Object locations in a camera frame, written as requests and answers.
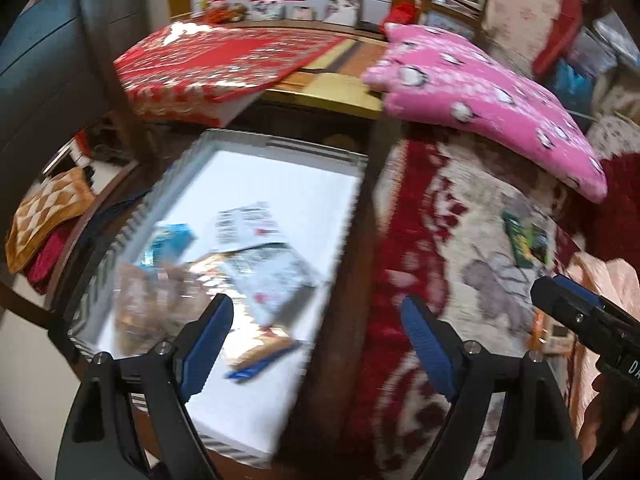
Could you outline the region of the clear bag of nuts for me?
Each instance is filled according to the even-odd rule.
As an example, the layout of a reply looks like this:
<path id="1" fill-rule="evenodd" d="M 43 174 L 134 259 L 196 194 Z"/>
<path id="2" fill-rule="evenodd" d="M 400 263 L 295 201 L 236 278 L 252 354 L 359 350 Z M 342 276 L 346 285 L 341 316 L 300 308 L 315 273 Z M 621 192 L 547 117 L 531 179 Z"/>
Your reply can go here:
<path id="1" fill-rule="evenodd" d="M 113 296 L 118 353 L 137 356 L 163 339 L 173 340 L 209 303 L 204 286 L 184 266 L 119 263 Z"/>

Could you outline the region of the yellow cracker packet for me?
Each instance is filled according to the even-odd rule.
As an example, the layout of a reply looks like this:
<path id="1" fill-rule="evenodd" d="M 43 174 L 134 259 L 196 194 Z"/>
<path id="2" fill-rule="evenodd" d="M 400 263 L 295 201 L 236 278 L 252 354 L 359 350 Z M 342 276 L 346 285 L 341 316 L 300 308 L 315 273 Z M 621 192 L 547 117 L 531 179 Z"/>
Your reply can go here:
<path id="1" fill-rule="evenodd" d="M 233 333 L 226 357 L 229 371 L 226 378 L 234 382 L 248 382 L 302 343 L 283 328 L 261 328 L 246 335 Z"/>

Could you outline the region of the white silver snack packet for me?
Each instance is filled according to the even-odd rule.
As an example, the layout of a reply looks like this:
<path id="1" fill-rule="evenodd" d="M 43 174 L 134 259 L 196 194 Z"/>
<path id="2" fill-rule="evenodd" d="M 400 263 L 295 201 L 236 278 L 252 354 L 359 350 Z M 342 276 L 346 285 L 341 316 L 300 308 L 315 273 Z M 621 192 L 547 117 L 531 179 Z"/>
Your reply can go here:
<path id="1" fill-rule="evenodd" d="M 235 289 L 260 326 L 280 322 L 322 276 L 288 244 L 267 244 L 226 255 L 222 262 Z"/>

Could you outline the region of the peach satin cloth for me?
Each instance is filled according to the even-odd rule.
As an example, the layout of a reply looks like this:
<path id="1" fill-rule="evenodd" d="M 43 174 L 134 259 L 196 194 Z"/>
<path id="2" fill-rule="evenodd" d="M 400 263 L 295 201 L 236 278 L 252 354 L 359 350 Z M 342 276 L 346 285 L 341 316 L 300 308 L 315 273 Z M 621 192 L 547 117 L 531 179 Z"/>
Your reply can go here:
<path id="1" fill-rule="evenodd" d="M 586 252 L 559 278 L 562 319 L 576 335 L 568 411 L 586 460 L 603 434 L 612 445 L 639 414 L 639 280 L 623 259 Z"/>

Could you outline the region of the green snack packet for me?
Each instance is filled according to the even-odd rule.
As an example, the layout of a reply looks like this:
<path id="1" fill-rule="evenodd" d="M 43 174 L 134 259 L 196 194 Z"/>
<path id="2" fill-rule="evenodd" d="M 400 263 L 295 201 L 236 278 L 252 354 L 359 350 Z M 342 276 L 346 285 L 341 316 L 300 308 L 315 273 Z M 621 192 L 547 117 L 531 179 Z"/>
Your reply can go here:
<path id="1" fill-rule="evenodd" d="M 530 214 L 521 218 L 518 214 L 503 209 L 501 219 L 515 266 L 520 269 L 548 266 L 550 242 L 544 217 L 540 214 Z"/>

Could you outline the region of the red floral blanket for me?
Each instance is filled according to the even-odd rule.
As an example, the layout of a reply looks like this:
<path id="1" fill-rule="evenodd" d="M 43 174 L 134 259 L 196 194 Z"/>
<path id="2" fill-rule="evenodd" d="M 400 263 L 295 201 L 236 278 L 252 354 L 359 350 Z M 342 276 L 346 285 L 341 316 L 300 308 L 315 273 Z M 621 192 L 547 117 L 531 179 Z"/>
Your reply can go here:
<path id="1" fill-rule="evenodd" d="M 421 297 L 465 339 L 521 356 L 539 335 L 529 289 L 576 252 L 623 259 L 639 279 L 639 157 L 604 163 L 612 191 L 595 205 L 530 160 L 473 133 L 410 125 L 386 159 L 372 304 L 346 445 L 366 479 L 408 479 L 449 405 L 402 329 L 401 301 Z M 515 266 L 501 211 L 540 214 L 549 264 Z"/>

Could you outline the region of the blue snack packet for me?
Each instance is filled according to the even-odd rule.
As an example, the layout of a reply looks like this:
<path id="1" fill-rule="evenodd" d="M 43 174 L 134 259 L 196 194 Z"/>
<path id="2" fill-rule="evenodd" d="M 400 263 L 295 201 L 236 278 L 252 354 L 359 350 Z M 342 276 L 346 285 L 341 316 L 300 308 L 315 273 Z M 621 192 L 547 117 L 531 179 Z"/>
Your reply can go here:
<path id="1" fill-rule="evenodd" d="M 143 249 L 137 266 L 142 269 L 156 269 L 172 266 L 195 240 L 195 235 L 185 223 L 154 226 L 152 235 Z"/>

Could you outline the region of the orange checkered cushion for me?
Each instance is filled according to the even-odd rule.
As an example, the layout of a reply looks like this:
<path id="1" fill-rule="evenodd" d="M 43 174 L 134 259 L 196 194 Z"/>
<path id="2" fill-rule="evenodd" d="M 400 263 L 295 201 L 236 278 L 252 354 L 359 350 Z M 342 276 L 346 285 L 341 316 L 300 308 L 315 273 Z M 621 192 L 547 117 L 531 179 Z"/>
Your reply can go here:
<path id="1" fill-rule="evenodd" d="M 59 224 L 82 216 L 95 198 L 81 167 L 42 182 L 15 211 L 6 239 L 9 272 L 21 272 L 48 235 Z"/>

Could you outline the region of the pink penguin pillow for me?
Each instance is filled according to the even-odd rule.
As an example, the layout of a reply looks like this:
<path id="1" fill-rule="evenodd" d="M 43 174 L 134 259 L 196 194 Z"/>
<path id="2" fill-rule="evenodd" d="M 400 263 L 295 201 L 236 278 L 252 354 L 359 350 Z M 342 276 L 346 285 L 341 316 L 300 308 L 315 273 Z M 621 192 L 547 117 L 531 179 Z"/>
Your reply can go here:
<path id="1" fill-rule="evenodd" d="M 384 54 L 360 79 L 383 93 L 387 115 L 479 134 L 604 201 L 599 159 L 553 93 L 446 29 L 390 23 L 385 31 Z"/>

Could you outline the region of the striped white tray box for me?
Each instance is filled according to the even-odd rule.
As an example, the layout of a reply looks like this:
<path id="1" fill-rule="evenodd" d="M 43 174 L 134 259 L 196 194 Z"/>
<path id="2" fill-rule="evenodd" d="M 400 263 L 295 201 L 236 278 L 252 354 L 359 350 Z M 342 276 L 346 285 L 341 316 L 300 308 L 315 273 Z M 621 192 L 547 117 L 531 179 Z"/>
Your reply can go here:
<path id="1" fill-rule="evenodd" d="M 116 347 L 113 309 L 119 263 L 137 265 L 154 226 L 185 223 L 195 235 L 172 266 L 196 275 L 212 298 L 233 302 L 233 323 L 221 355 L 189 414 L 206 448 L 229 460 L 267 468 L 306 374 L 336 280 L 367 159 L 304 141 L 210 129 L 158 180 L 107 249 L 70 323 L 70 340 L 84 356 Z M 321 276 L 280 322 L 260 326 L 245 297 L 224 273 L 226 255 L 288 244 Z M 226 378 L 233 333 L 283 328 L 302 345 L 248 382 Z"/>

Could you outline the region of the red embroidered cloth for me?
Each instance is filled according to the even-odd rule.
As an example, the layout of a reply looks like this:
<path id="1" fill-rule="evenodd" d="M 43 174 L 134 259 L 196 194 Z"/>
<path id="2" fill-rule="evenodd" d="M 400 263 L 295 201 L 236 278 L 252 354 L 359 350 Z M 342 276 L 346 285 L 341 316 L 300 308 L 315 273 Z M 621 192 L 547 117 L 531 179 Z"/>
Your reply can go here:
<path id="1" fill-rule="evenodd" d="M 344 39 L 318 29 L 175 22 L 132 46 L 114 66 L 139 117 L 222 127 Z"/>

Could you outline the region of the dark wooden chair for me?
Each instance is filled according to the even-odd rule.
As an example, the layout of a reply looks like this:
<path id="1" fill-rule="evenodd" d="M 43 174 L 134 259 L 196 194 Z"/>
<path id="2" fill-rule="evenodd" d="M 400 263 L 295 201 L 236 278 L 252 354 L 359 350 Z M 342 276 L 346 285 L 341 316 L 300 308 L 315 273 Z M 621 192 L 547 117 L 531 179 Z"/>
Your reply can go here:
<path id="1" fill-rule="evenodd" d="M 104 0 L 1 0 L 1 234 L 38 172 L 75 133 L 110 115 L 139 162 L 156 148 L 114 61 L 132 21 Z"/>

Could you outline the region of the plush toys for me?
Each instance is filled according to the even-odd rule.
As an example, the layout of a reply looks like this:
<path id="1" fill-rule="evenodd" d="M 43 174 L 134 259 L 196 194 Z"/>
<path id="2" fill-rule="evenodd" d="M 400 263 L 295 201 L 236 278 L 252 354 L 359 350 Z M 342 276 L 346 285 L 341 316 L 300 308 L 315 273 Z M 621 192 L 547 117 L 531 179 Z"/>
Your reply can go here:
<path id="1" fill-rule="evenodd" d="M 245 4 L 229 0 L 202 0 L 201 10 L 204 22 L 209 25 L 237 23 L 247 14 Z"/>

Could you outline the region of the wedding photo frame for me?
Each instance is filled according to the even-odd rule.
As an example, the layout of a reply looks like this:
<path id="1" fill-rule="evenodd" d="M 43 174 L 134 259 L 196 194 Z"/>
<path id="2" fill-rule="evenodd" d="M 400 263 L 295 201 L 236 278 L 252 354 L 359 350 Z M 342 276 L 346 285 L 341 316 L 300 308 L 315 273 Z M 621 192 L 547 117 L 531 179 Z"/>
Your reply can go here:
<path id="1" fill-rule="evenodd" d="M 362 0 L 328 0 L 323 21 L 332 25 L 355 27 L 360 20 Z"/>

